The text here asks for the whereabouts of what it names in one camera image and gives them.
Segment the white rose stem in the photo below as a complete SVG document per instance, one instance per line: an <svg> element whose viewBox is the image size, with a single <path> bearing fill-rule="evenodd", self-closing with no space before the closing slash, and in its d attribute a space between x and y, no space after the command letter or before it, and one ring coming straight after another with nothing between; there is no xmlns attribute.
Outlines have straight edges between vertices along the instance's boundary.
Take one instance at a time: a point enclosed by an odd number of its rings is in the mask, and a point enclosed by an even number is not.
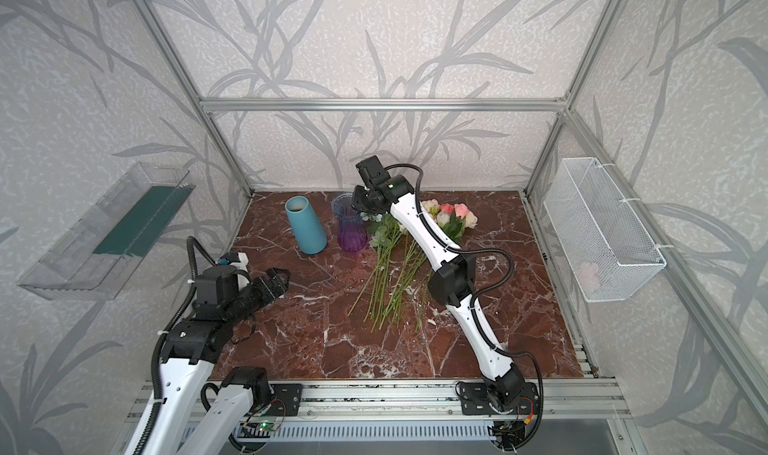
<svg viewBox="0 0 768 455"><path fill-rule="evenodd" d="M404 288L404 273L391 283L393 277L392 255L406 235L406 228L391 214L362 213L362 220L368 223L367 231L371 235L370 247L376 253L372 272L364 282L358 299L368 295L368 308L365 320L372 323L372 329L381 329L387 321L398 321Z"/></svg>

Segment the blue purple glass vase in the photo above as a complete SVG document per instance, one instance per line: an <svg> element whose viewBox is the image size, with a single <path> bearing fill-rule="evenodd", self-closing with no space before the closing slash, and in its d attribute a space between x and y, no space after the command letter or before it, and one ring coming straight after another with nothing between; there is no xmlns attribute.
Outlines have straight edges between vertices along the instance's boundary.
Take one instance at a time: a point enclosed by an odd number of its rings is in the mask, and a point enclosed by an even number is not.
<svg viewBox="0 0 768 455"><path fill-rule="evenodd" d="M332 200L331 208L337 217L339 247L347 252L358 252L366 246L368 233L361 214L354 209L352 201L353 194L343 192Z"/></svg>

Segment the peach carnation stem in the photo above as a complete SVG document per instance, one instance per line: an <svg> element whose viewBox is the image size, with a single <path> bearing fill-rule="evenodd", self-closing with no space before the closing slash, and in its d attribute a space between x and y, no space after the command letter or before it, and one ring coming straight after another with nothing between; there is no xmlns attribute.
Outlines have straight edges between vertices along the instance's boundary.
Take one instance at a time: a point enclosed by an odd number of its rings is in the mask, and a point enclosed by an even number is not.
<svg viewBox="0 0 768 455"><path fill-rule="evenodd" d="M414 281L421 266L427 261L427 256L423 249L413 237L408 236L406 242L406 251L401 271L391 292L388 305L384 311L386 319L393 324L400 322L402 318L403 299L407 289Z"/></svg>

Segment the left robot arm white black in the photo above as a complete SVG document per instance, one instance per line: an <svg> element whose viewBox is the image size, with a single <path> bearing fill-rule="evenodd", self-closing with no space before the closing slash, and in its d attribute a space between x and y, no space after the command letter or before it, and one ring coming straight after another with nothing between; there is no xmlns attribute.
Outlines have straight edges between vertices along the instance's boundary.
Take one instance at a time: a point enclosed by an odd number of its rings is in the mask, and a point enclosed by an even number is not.
<svg viewBox="0 0 768 455"><path fill-rule="evenodd" d="M243 252L212 257L193 236L186 240L189 292L159 331L150 361L152 395L127 445L128 454L216 454L232 445L254 454L258 442L235 437L243 417L277 402L265 369L232 369L220 384L209 377L237 324L289 289L291 273L270 268L252 278Z"/></svg>

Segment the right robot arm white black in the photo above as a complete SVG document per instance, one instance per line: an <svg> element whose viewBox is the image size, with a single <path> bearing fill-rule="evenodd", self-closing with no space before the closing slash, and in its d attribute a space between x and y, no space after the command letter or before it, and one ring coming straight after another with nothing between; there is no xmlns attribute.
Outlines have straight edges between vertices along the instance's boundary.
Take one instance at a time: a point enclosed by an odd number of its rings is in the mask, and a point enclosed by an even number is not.
<svg viewBox="0 0 768 455"><path fill-rule="evenodd" d="M371 156L356 164L363 181L353 192L358 212L390 214L407 230L426 254L432 268L428 290L432 299L448 308L458 321L473 352L484 381L488 403L499 414L512 411L522 397L526 380L515 363L520 357L534 360L529 352L502 348L487 321L479 297L503 286L514 272L511 255L503 249L463 249L439 227L419 198L423 170L410 163L384 166ZM493 254L507 262L502 278L481 289L475 287L476 256Z"/></svg>

